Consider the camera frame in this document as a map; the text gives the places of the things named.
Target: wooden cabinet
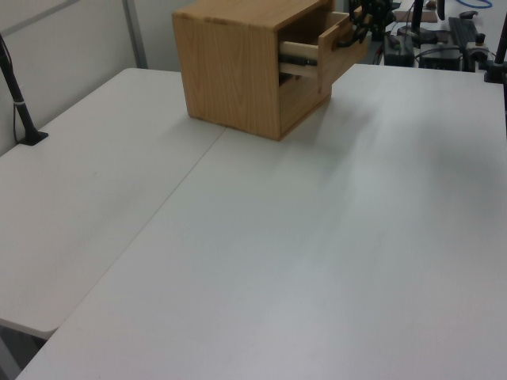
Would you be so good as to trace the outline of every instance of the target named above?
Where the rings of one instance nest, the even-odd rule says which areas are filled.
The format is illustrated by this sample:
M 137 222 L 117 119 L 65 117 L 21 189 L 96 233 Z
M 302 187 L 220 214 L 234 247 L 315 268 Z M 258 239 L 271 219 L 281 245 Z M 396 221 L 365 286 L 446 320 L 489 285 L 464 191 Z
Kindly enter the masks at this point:
M 174 12 L 189 115 L 282 139 L 366 54 L 366 43 L 337 48 L 353 31 L 333 9 L 333 0 L 199 0 Z

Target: open drawer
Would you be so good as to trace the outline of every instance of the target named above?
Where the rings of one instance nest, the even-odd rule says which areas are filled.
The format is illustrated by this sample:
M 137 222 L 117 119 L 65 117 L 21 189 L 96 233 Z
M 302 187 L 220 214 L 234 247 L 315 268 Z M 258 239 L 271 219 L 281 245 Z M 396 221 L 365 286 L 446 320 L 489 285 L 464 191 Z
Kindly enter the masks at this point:
M 278 32 L 279 72 L 313 78 L 319 90 L 329 88 L 366 56 L 368 42 L 337 47 L 350 40 L 353 24 L 347 13 L 315 10 Z

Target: black cable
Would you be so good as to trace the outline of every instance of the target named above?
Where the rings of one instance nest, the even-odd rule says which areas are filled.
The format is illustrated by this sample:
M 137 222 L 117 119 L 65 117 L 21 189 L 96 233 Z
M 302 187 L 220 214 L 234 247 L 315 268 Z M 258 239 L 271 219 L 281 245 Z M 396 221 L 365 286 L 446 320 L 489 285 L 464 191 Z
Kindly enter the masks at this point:
M 14 141 L 16 144 L 19 144 L 19 141 L 17 141 L 17 135 L 16 135 L 16 105 L 13 104 L 13 132 L 14 132 Z
M 442 47 L 442 48 L 429 49 L 427 51 L 423 51 L 421 54 L 416 55 L 414 57 L 414 59 L 420 58 L 423 55 L 437 53 L 439 51 L 446 51 L 446 50 L 459 50 L 459 47 Z
M 409 22 L 409 15 L 410 15 L 410 11 L 412 10 L 412 8 L 415 6 L 415 2 L 412 3 L 412 6 L 410 6 L 409 10 L 406 11 L 405 13 L 405 16 L 402 17 L 402 20 L 406 17 L 406 24 L 408 26 L 408 22 Z M 390 33 L 392 34 L 393 30 L 395 30 L 396 28 L 396 25 L 399 23 L 399 21 L 396 21 L 395 24 L 393 25 L 393 27 L 391 28 L 390 30 Z
M 414 6 L 415 6 L 415 2 L 412 3 L 412 6 L 409 8 L 409 11 L 405 15 L 406 16 L 405 30 L 408 30 L 408 28 L 409 28 L 410 11 L 413 9 Z

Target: gray floor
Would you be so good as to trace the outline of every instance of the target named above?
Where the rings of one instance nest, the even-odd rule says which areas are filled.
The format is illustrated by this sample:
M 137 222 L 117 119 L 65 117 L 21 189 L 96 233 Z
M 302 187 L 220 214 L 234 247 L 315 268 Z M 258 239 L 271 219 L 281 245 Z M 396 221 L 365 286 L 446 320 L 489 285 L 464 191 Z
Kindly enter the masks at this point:
M 14 380 L 44 343 L 45 340 L 0 327 L 0 380 Z

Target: white table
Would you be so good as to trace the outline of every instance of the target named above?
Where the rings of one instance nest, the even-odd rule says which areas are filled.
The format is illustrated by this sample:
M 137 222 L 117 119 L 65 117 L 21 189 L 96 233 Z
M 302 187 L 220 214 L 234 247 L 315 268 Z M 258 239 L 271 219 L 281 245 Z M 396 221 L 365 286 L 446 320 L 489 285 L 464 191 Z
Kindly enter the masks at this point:
M 126 70 L 0 159 L 0 325 L 47 339 L 224 130 Z
M 282 142 L 226 130 L 19 379 L 504 378 L 503 107 L 354 66 Z

